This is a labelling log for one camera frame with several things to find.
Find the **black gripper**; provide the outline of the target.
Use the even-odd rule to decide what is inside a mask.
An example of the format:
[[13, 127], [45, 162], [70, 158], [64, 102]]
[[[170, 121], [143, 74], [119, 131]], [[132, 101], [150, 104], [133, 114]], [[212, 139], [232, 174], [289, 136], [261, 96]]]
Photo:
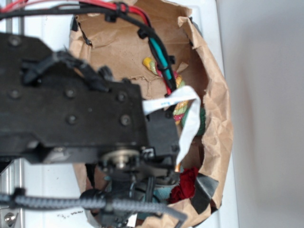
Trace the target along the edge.
[[87, 208], [94, 227], [125, 228], [130, 216], [139, 213], [161, 217], [172, 212], [155, 190], [177, 184], [176, 155], [148, 148], [118, 150], [102, 156], [97, 164], [86, 164], [87, 183], [82, 198], [105, 202], [102, 208]]

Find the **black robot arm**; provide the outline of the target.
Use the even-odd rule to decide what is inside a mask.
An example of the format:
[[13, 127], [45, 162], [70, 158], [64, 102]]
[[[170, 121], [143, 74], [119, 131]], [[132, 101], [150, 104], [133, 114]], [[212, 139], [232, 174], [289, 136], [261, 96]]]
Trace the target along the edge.
[[185, 215], [163, 204], [142, 202], [155, 185], [178, 181], [180, 150], [169, 105], [147, 111], [140, 87], [115, 82], [68, 52], [53, 52], [37, 38], [0, 36], [0, 166], [24, 158], [32, 164], [95, 164], [114, 182], [109, 193], [89, 190], [79, 199], [1, 194], [11, 208], [99, 209], [103, 226], [122, 227], [133, 212]]

